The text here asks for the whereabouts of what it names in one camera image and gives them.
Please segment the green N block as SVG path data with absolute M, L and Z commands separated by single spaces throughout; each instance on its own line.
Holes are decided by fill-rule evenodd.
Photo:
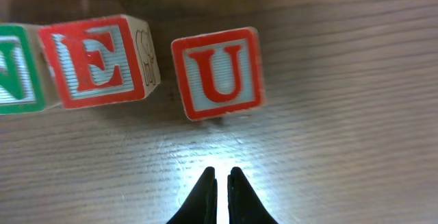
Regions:
M 1 114 L 41 112 L 60 104 L 38 38 L 38 25 L 1 24 Z

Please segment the red E block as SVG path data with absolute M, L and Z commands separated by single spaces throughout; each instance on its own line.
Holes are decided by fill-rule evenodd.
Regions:
M 143 100 L 162 80 L 149 24 L 126 14 L 46 25 L 38 39 L 69 110 Z

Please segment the red U block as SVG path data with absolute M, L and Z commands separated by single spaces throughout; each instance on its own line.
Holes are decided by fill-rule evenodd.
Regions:
M 265 101 L 258 31 L 230 29 L 171 43 L 186 116 L 199 121 L 259 108 Z

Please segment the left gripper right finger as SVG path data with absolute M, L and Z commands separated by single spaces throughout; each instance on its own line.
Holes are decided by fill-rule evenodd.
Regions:
M 278 224 L 262 202 L 240 167 L 227 177 L 230 224 Z

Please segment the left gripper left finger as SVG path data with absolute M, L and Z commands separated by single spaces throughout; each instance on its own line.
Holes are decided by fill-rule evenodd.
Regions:
M 216 224 L 217 196 L 215 169 L 208 166 L 167 224 Z

